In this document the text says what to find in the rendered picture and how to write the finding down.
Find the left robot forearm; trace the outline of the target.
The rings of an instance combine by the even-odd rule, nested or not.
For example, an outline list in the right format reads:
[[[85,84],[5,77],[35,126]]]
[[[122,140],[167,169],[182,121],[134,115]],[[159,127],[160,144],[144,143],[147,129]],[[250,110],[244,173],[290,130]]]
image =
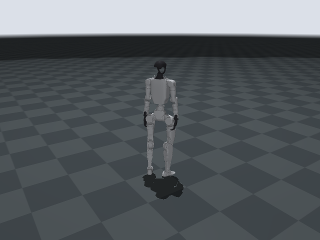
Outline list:
[[[146,100],[146,96],[145,96],[145,99],[144,99],[144,112],[146,112],[146,115],[149,114],[149,110],[150,110],[150,101]],[[143,114],[144,114],[144,112],[143,112]]]

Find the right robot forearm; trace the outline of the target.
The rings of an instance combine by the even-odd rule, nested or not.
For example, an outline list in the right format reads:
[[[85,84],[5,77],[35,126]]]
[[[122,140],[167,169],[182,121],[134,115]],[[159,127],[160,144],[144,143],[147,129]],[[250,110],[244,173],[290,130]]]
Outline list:
[[[177,115],[177,118],[179,117],[179,110],[178,110],[178,98],[175,98],[175,103],[172,104],[172,109],[173,109],[173,117]]]

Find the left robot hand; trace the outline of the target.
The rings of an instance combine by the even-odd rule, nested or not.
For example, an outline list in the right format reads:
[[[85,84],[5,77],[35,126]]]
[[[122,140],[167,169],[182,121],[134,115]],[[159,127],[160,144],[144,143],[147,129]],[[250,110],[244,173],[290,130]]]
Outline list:
[[[147,127],[147,121],[146,121],[147,112],[146,112],[146,111],[144,112],[144,115],[143,115],[143,116],[144,116],[144,119],[143,119],[143,121],[144,121],[144,126]]]

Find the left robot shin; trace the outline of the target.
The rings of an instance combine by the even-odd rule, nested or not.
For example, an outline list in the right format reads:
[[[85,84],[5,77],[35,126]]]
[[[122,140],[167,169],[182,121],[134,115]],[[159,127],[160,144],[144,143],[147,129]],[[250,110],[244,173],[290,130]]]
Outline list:
[[[153,148],[149,148],[149,141],[147,141],[147,160],[148,169],[152,169]]]

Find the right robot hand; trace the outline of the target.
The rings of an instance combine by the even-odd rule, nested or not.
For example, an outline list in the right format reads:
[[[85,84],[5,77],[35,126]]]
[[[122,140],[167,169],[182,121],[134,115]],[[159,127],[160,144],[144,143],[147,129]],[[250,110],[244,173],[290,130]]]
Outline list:
[[[174,127],[173,127],[173,129],[171,129],[171,131],[173,131],[176,128],[176,125],[177,125],[177,122],[178,122],[178,116],[174,115],[173,119],[174,119]]]

